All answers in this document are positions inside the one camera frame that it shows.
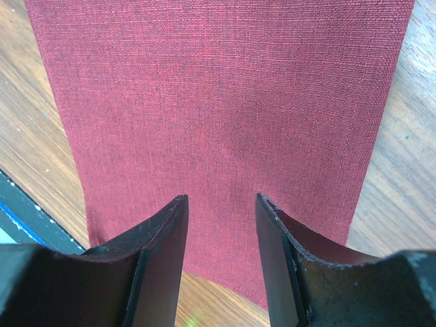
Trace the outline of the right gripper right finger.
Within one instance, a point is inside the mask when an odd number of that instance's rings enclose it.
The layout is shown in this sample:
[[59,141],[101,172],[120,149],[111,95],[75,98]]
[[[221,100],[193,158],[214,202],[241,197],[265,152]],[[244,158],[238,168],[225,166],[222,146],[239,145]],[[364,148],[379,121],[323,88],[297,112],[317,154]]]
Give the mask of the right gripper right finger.
[[261,194],[255,217],[272,326],[435,325],[434,251],[354,251]]

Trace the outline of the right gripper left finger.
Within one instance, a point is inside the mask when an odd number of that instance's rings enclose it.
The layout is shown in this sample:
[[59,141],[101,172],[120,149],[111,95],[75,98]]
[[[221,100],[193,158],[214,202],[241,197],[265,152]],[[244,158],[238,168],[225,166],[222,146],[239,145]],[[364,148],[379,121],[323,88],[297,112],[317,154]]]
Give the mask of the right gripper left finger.
[[2,326],[173,326],[189,203],[80,255],[37,244],[1,246]]

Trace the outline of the dark red cloth napkin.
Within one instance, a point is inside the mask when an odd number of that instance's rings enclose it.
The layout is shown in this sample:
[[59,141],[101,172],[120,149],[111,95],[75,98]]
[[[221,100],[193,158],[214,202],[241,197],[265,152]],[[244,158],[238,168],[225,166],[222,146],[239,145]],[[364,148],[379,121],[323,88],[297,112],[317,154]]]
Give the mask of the dark red cloth napkin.
[[185,270],[265,307],[255,198],[347,241],[413,7],[28,1],[91,246],[185,194]]

